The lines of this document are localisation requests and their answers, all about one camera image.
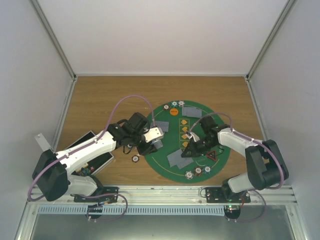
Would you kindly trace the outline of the red black chip stack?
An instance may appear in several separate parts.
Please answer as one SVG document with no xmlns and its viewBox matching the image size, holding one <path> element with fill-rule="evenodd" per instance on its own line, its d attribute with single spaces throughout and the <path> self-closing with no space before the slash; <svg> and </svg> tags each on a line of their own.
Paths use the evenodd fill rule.
<svg viewBox="0 0 320 240">
<path fill-rule="evenodd" d="M 134 163 L 137 163 L 137 162 L 140 160 L 140 158 L 139 158 L 138 155 L 134 155 L 134 156 L 131 158 L 131 160 L 132 160 Z"/>
</svg>

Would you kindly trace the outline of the red black triangle all-in marker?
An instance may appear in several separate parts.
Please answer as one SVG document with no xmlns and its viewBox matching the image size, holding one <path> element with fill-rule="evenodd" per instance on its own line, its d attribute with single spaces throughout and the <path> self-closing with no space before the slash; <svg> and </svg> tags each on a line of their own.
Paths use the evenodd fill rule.
<svg viewBox="0 0 320 240">
<path fill-rule="evenodd" d="M 209 158 L 210 160 L 214 161 L 214 162 L 217 162 L 217 153 L 215 150 L 212 150 L 211 152 L 208 152 L 206 154 L 206 157 Z"/>
</svg>

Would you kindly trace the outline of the clear acrylic dealer button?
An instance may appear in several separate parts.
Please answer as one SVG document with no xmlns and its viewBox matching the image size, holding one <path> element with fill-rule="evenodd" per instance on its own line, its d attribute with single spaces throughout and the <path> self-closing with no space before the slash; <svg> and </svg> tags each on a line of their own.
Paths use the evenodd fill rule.
<svg viewBox="0 0 320 240">
<path fill-rule="evenodd" d="M 199 157 L 195 159 L 195 162 L 198 166 L 207 166 L 208 165 L 208 158 L 207 157 Z"/>
</svg>

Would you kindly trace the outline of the dealt card small blind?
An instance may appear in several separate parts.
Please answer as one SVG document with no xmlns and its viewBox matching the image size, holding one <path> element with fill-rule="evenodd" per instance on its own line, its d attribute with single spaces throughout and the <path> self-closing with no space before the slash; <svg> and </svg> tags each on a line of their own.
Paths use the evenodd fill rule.
<svg viewBox="0 0 320 240">
<path fill-rule="evenodd" d="M 168 121 L 155 121 L 155 126 L 167 133 L 169 131 L 170 123 Z"/>
</svg>

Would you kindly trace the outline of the dealt cards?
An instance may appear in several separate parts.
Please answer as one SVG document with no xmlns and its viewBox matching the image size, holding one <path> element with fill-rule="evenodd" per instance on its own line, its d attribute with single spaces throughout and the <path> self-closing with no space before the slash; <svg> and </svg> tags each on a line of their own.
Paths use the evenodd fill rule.
<svg viewBox="0 0 320 240">
<path fill-rule="evenodd" d="M 181 158 L 181 159 L 177 162 L 176 166 L 177 166 L 179 169 L 182 169 L 182 168 L 184 168 L 184 167 L 192 164 L 193 162 L 194 162 L 194 160 L 193 160 L 192 158 L 190 158 L 190 157 L 184 158 L 184 157 L 183 157 L 183 158 Z"/>
</svg>

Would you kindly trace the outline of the dealt card big blind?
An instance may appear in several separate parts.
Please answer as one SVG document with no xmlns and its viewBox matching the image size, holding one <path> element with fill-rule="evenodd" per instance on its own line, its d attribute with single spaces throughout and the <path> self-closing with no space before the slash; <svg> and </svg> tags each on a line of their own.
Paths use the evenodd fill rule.
<svg viewBox="0 0 320 240">
<path fill-rule="evenodd" d="M 202 117 L 202 110 L 196 107 L 182 107 L 182 116 L 200 119 Z"/>
</svg>

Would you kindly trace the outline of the orange big blind button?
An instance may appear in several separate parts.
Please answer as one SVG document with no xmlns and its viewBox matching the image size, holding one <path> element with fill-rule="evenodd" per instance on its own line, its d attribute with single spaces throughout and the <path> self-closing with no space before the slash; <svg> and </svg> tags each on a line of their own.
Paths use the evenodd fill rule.
<svg viewBox="0 0 320 240">
<path fill-rule="evenodd" d="M 179 110 L 175 107 L 171 108 L 169 110 L 169 113 L 172 115 L 172 116 L 177 116 L 179 114 Z"/>
</svg>

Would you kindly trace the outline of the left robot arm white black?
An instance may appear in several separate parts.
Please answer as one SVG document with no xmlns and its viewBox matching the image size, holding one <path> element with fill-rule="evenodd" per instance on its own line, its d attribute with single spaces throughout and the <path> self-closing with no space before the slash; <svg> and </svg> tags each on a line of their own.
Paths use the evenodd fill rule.
<svg viewBox="0 0 320 240">
<path fill-rule="evenodd" d="M 43 151 L 32 173 L 32 185 L 38 186 L 42 197 L 53 202 L 65 194 L 84 195 L 92 202 L 103 197 L 103 189 L 96 177 L 79 176 L 74 172 L 91 160 L 130 145 L 138 154 L 155 153 L 154 143 L 164 137 L 155 123 L 139 112 L 130 119 L 108 125 L 98 135 L 66 150 Z"/>
</svg>

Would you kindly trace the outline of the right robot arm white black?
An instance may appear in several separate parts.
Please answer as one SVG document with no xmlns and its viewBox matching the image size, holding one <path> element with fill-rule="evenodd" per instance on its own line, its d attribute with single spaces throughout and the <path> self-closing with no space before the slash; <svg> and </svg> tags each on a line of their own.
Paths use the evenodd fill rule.
<svg viewBox="0 0 320 240">
<path fill-rule="evenodd" d="M 190 128 L 186 132 L 189 143 L 181 157 L 199 157 L 221 145 L 245 158 L 247 171 L 222 183 L 221 196 L 226 202 L 234 202 L 247 191 L 279 189 L 289 178 L 288 168 L 274 140 L 257 140 L 236 131 L 230 124 L 219 125 L 212 113 L 198 119 L 193 125 L 201 126 L 204 137 L 199 138 Z"/>
</svg>

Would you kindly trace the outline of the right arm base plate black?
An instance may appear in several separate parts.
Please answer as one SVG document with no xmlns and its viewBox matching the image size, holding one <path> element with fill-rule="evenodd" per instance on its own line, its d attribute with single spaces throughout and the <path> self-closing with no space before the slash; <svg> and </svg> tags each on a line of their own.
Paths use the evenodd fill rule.
<svg viewBox="0 0 320 240">
<path fill-rule="evenodd" d="M 251 197 L 247 191 L 238 193 L 223 190 L 222 187 L 204 187 L 199 195 L 206 199 L 207 203 L 242 204 L 250 203 Z"/>
</svg>

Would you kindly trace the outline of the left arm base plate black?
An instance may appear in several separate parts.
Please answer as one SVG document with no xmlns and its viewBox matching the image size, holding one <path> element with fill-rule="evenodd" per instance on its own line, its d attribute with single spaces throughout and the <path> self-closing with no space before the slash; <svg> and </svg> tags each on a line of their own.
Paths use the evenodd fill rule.
<svg viewBox="0 0 320 240">
<path fill-rule="evenodd" d="M 90 196 L 84 197 L 80 194 L 72 194 L 73 201 L 76 203 L 96 203 L 96 204 L 111 204 L 118 201 L 117 193 L 119 187 L 117 186 L 103 186 L 98 187 L 97 190 Z"/>
</svg>

